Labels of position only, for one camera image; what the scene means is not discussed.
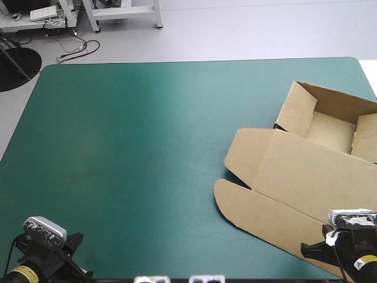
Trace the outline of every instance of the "open cardboard box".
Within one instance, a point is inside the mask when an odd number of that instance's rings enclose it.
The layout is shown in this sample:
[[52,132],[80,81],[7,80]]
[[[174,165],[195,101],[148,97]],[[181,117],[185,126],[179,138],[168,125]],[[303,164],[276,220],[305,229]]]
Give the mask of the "open cardboard box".
[[302,242],[323,241],[329,209],[377,209],[376,113],[373,101],[294,82],[275,129],[236,133],[225,166],[251,189],[218,180],[221,212],[302,258]]

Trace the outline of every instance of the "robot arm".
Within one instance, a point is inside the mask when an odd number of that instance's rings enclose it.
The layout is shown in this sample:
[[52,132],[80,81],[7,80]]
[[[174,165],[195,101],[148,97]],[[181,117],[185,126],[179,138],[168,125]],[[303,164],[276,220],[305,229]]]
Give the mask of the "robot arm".
[[377,213],[371,210],[333,210],[322,228],[325,241],[302,243],[301,253],[338,266],[356,283],[377,282]]

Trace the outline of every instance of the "black cable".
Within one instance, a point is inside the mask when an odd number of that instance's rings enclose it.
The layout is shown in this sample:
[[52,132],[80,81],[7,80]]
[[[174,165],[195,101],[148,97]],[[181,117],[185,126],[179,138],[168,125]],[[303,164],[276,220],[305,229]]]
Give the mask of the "black cable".
[[16,241],[18,240],[18,238],[24,236],[25,234],[20,234],[18,235],[16,238],[14,238],[14,240],[12,241],[12,244],[11,244],[11,248],[9,250],[9,254],[8,254],[8,259],[6,260],[6,266],[5,266],[5,270],[4,270],[4,275],[3,275],[3,278],[5,277],[5,275],[8,273],[8,268],[9,268],[9,263],[11,261],[11,257],[12,257],[12,251],[13,251],[13,247],[16,243]]
[[342,266],[342,264],[341,264],[341,262],[339,260],[336,248],[335,248],[335,246],[332,246],[332,248],[334,249],[335,257],[336,257],[336,260],[338,261],[340,271],[342,272],[342,276],[343,276],[344,282],[348,283],[346,272],[344,271],[343,266]]
[[[98,40],[88,40],[88,41],[86,41],[86,45],[88,45],[89,42],[96,42],[96,43],[98,44],[98,46],[96,47],[95,50],[92,50],[92,51],[90,51],[90,52],[88,52],[88,53],[81,54],[81,55],[78,55],[78,56],[75,56],[75,57],[72,57],[72,58],[63,59],[63,60],[61,60],[60,62],[65,62],[65,61],[69,61],[69,60],[77,59],[77,58],[80,58],[80,57],[84,57],[84,56],[87,56],[87,55],[89,55],[89,54],[95,53],[98,49],[100,49],[101,44],[100,44],[100,42],[99,42]],[[60,58],[63,58],[63,57],[65,57],[65,56],[69,56],[69,55],[72,55],[72,54],[74,54],[74,53],[65,54],[64,56],[60,56]]]
[[[77,35],[75,35],[74,32],[71,33],[70,29],[68,29],[68,20],[67,20],[67,18],[65,19],[65,27],[66,27],[68,33],[72,37],[75,37],[75,38],[78,38],[79,40],[81,40],[83,42],[83,45],[80,48],[80,50],[78,50],[76,52],[71,52],[71,53],[68,53],[68,54],[63,54],[63,55],[60,55],[59,57],[57,57],[57,61],[58,61],[59,64],[65,62],[65,61],[71,61],[71,60],[74,60],[74,59],[77,59],[77,58],[81,58],[81,57],[87,56],[89,54],[95,53],[98,49],[100,49],[101,44],[100,44],[99,41],[97,41],[97,40],[88,40],[88,41],[86,41],[86,40],[82,39],[81,37],[78,37]],[[97,48],[94,49],[94,50],[92,50],[92,51],[90,51],[90,52],[87,52],[85,54],[81,54],[81,55],[77,55],[77,56],[74,56],[74,57],[71,57],[71,58],[60,60],[60,59],[65,58],[67,56],[72,56],[74,54],[78,54],[78,53],[81,53],[83,51],[87,51],[87,47],[88,47],[88,43],[89,42],[96,42],[98,44]]]

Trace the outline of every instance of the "sticker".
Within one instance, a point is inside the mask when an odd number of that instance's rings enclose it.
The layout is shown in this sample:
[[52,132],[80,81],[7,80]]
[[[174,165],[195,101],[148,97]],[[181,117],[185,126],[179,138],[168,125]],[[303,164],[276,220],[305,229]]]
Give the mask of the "sticker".
[[30,283],[38,283],[39,278],[35,274],[34,270],[25,266],[25,265],[20,265],[16,267],[15,269],[12,270],[12,272],[18,272],[21,273],[23,276],[25,276]]
[[328,232],[326,234],[326,244],[328,244],[329,246],[335,246],[336,240],[338,240],[338,236],[341,232],[342,231],[340,231],[340,232],[334,232],[334,231]]
[[360,270],[360,269],[363,268],[364,265],[366,265],[370,262],[373,262],[373,261],[377,261],[377,256],[375,256],[375,255],[365,255],[365,256],[362,256],[361,258],[359,258],[353,266],[357,270]]

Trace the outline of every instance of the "black round base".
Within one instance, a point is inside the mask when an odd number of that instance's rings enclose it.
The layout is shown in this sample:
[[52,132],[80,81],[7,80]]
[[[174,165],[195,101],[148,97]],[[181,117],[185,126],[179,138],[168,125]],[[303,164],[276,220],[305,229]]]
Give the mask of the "black round base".
[[[33,49],[29,48],[10,48],[7,52],[14,61],[32,79],[41,69],[42,58]],[[12,90],[29,80],[17,69],[9,58],[0,51],[0,91]]]

